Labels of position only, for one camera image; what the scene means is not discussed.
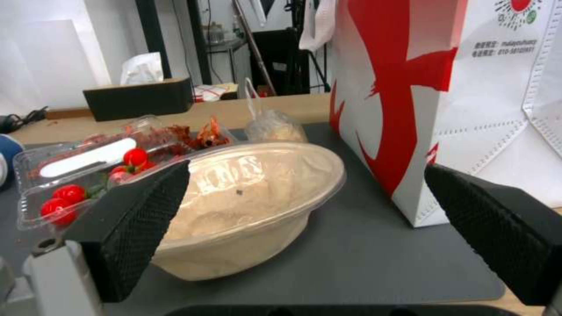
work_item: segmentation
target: black textured gripper pad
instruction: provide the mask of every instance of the black textured gripper pad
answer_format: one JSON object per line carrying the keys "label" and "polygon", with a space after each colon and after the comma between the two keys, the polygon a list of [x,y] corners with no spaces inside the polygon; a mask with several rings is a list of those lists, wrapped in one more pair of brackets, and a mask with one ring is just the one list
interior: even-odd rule
{"label": "black textured gripper pad", "polygon": [[103,302],[127,298],[150,263],[185,195],[188,164],[114,187],[65,232],[81,244]]}
{"label": "black textured gripper pad", "polygon": [[439,165],[425,169],[425,181],[451,224],[521,302],[550,302],[562,277],[562,216],[520,189]]}

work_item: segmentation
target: red cherry tomato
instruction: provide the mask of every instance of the red cherry tomato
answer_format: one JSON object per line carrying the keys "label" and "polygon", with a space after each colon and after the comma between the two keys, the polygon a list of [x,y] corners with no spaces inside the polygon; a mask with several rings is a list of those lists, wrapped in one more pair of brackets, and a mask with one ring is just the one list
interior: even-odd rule
{"label": "red cherry tomato", "polygon": [[115,168],[113,168],[113,170],[111,170],[111,172],[109,173],[109,175],[113,175],[114,173],[117,172],[128,172],[129,169],[126,166],[117,166]]}
{"label": "red cherry tomato", "polygon": [[86,190],[79,185],[69,184],[56,189],[53,193],[53,197],[62,198],[70,202],[70,204],[76,204],[86,199]]}
{"label": "red cherry tomato", "polygon": [[153,163],[153,162],[151,162],[150,160],[148,160],[148,161],[145,162],[143,165],[137,167],[137,169],[136,169],[136,171],[135,171],[135,174],[141,173],[141,172],[143,172],[143,171],[145,171],[145,170],[148,170],[148,169],[150,169],[150,168],[152,168],[152,167],[154,167],[154,166],[156,166],[156,164]]}
{"label": "red cherry tomato", "polygon": [[141,166],[148,161],[148,154],[144,149],[134,148],[125,153],[123,161],[125,162],[125,165],[135,167]]}
{"label": "red cherry tomato", "polygon": [[[71,203],[68,202],[67,200],[64,200],[59,197],[54,197],[43,204],[43,206],[41,207],[41,216],[47,216],[51,213],[58,212],[59,210],[62,210],[65,207],[69,207],[69,206],[71,206]],[[57,220],[54,220],[53,224],[58,226],[67,226],[72,222],[74,222],[75,219],[76,219],[76,212],[73,209],[71,209],[65,216]]]}
{"label": "red cherry tomato", "polygon": [[112,174],[107,180],[107,189],[111,189],[114,186],[120,185],[122,182],[126,181],[132,176],[132,174],[124,171]]}

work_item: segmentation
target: food container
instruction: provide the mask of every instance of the food container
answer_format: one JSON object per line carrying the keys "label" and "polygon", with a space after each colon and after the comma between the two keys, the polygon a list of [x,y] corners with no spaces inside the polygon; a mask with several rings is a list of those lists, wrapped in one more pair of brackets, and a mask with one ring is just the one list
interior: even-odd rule
{"label": "food container", "polygon": [[345,182],[342,160],[307,143],[257,143],[195,154],[184,201],[152,262],[194,281],[262,263],[306,227]]}
{"label": "food container", "polygon": [[[227,130],[221,131],[234,140]],[[59,219],[70,213],[75,213],[76,217],[81,216],[97,197],[111,188],[114,183],[109,173],[114,167],[123,164],[124,153],[132,148],[142,148],[148,153],[151,162],[161,165],[173,157],[194,151],[186,143],[185,138],[188,137],[189,135],[182,138],[171,129],[164,128],[155,116],[145,116],[112,133],[94,135],[76,143],[61,143],[19,153],[14,158],[21,194],[18,229],[42,229],[48,234],[63,232],[66,227],[60,224]],[[89,189],[91,198],[42,216],[42,205],[53,196],[56,189],[67,184],[77,184]]]}

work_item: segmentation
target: paper bowl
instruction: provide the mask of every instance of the paper bowl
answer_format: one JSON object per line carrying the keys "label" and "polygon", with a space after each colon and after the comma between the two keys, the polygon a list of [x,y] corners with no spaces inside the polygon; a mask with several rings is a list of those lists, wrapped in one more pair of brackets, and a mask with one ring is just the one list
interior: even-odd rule
{"label": "paper bowl", "polygon": [[231,146],[192,157],[189,169],[184,202],[152,258],[189,281],[276,255],[345,182],[342,160],[307,143]]}

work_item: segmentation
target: shopping bag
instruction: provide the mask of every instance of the shopping bag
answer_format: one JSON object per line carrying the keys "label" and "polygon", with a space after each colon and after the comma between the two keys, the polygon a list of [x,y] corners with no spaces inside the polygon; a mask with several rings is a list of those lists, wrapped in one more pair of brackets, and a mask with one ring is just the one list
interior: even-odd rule
{"label": "shopping bag", "polygon": [[415,227],[439,163],[562,206],[562,0],[340,0],[330,124]]}

